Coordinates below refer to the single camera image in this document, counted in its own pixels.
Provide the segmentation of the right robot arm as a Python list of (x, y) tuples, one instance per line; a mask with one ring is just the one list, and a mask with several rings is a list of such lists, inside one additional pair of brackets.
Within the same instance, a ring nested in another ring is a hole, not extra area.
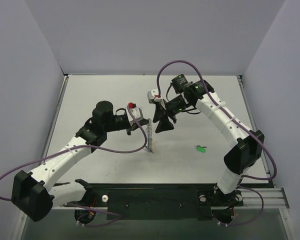
[(207, 81), (189, 82), (181, 74), (172, 79), (170, 85), (177, 94), (170, 101), (161, 98), (158, 89), (147, 93), (148, 102), (155, 105), (155, 133), (173, 130), (176, 115), (189, 107), (199, 110), (214, 124), (231, 148), (223, 158), (226, 169), (213, 192), (214, 201), (224, 205), (231, 199), (231, 193), (237, 189), (243, 175), (261, 157), (260, 145), (265, 136), (260, 130), (253, 131), (237, 117), (225, 113), (228, 110), (226, 103), (220, 100)]

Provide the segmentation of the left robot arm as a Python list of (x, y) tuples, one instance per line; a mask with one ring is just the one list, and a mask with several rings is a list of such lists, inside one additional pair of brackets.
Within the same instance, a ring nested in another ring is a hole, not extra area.
[(57, 186), (57, 181), (80, 160), (92, 154), (107, 140), (107, 134), (125, 130), (128, 135), (142, 126), (142, 110), (133, 102), (124, 114), (114, 114), (113, 104), (100, 101), (92, 116), (66, 146), (40, 166), (14, 176), (11, 202), (31, 220), (42, 220), (52, 208), (71, 202), (82, 206), (93, 200), (93, 187), (82, 179)]

